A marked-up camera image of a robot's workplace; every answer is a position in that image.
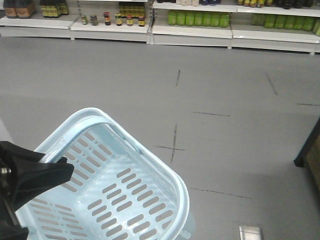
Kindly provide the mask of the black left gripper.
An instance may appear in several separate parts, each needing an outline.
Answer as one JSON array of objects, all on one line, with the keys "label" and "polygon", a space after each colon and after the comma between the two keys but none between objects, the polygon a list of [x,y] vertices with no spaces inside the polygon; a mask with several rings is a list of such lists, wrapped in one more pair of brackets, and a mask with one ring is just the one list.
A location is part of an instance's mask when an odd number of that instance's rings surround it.
[{"label": "black left gripper", "polygon": [[68,182],[74,166],[61,157],[56,163],[42,163],[45,155],[0,142],[0,238],[26,240],[29,229],[22,227],[16,211],[38,195]]}]

